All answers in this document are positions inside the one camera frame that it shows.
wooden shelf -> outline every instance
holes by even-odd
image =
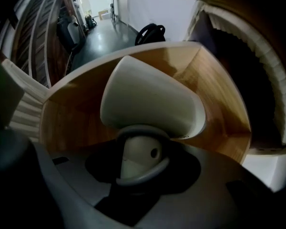
[[[40,141],[50,152],[115,139],[117,130],[101,123],[100,104],[109,76],[126,55],[175,78],[201,97],[207,114],[206,128],[183,143],[243,162],[251,142],[243,100],[222,65],[195,42],[158,42],[127,48],[91,61],[56,83],[43,105],[40,125]]]

wooden enclosure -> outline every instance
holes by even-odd
[[[56,35],[64,11],[63,0],[30,0],[13,39],[10,59],[48,88],[64,77],[70,56]]]
[[[242,97],[217,59],[195,42],[158,42],[127,48],[96,59],[48,90],[40,142],[48,151],[76,150],[115,139],[117,130],[100,120],[102,94],[119,60],[130,55],[175,78],[197,93],[207,115],[205,130],[180,140],[225,154],[242,163],[251,128]]]

black backpack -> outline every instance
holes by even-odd
[[[139,34],[137,35],[135,39],[134,45],[141,45],[151,42],[164,42],[164,33],[165,33],[165,27],[162,25],[156,25],[156,24],[149,24],[145,26],[142,30],[140,30]]]

corridor floor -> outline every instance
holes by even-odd
[[[136,36],[132,29],[121,22],[113,25],[111,20],[98,21],[90,30],[81,51],[74,56],[71,70],[114,51],[133,47]]]

hallway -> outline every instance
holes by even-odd
[[[122,22],[114,26],[111,20],[98,21],[89,31],[81,51],[75,55],[71,71],[109,53],[134,46],[137,34]]]

